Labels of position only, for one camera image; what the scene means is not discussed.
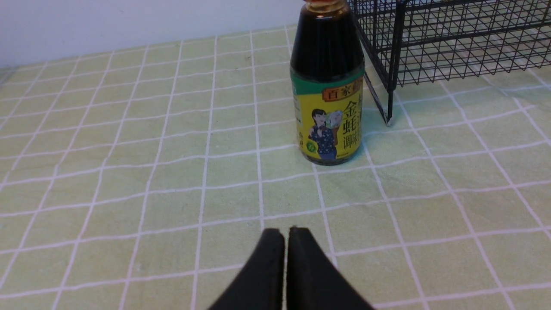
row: black wire rack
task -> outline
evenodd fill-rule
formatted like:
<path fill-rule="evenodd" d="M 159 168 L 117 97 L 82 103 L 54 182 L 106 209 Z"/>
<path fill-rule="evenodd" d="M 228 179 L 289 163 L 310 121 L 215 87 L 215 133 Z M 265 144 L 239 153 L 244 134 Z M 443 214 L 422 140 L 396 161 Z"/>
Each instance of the black wire rack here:
<path fill-rule="evenodd" d="M 398 85 L 551 64 L 551 0 L 348 0 L 356 28 L 388 92 Z"/>

